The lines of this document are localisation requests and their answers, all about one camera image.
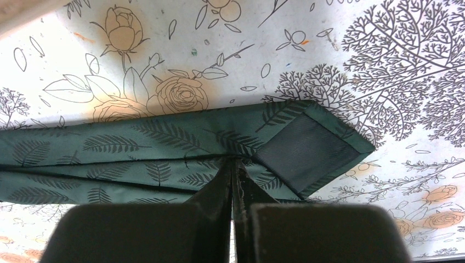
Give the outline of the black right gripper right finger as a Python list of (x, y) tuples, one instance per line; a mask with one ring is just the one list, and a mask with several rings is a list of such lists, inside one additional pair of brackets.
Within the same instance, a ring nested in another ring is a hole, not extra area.
[(232, 170), (237, 262), (410, 262), (394, 221), (380, 207), (279, 203)]

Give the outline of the dark green leaf tie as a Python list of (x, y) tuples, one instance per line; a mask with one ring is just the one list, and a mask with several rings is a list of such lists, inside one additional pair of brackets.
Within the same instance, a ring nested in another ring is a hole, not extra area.
[(180, 203), (227, 162), (279, 201), (303, 200), (375, 147), (313, 101), (1, 131), (1, 200)]

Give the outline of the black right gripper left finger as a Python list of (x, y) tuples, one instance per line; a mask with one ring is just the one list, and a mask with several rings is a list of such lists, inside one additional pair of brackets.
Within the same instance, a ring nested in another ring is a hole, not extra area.
[(42, 262), (228, 262), (232, 161), (178, 204), (89, 204), (69, 210)]

